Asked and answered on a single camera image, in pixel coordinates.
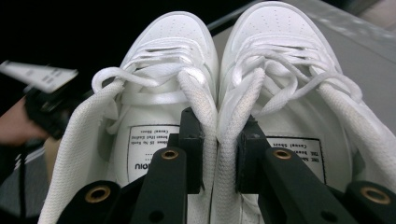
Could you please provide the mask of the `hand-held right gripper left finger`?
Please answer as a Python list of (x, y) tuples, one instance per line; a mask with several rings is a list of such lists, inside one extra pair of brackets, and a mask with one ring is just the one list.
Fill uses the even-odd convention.
[(188, 196), (203, 188), (204, 133), (190, 107), (178, 133), (154, 153), (130, 224), (187, 224)]

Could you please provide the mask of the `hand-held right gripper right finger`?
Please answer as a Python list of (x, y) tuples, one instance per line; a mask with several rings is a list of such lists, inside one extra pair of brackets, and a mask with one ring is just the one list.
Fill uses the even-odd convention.
[(237, 136), (235, 187), (258, 196), (265, 224), (358, 224), (296, 153), (270, 146), (253, 117)]

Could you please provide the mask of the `white sneaker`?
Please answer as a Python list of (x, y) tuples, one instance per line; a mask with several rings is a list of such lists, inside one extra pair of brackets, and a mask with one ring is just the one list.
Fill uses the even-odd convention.
[(203, 180), (188, 199), (188, 224), (209, 224), (217, 156), (219, 63), (205, 24), (166, 13), (136, 39), (118, 67), (98, 71), (93, 94), (73, 112), (61, 141), (38, 224), (56, 224), (83, 186), (109, 179), (125, 186), (144, 175), (189, 107), (204, 133)]
[(223, 53), (212, 224), (263, 224), (255, 194), (237, 192), (237, 137), (253, 117), (273, 147), (296, 152), (343, 190), (368, 180), (396, 191), (396, 135), (363, 102), (319, 28), (278, 1), (247, 9)]

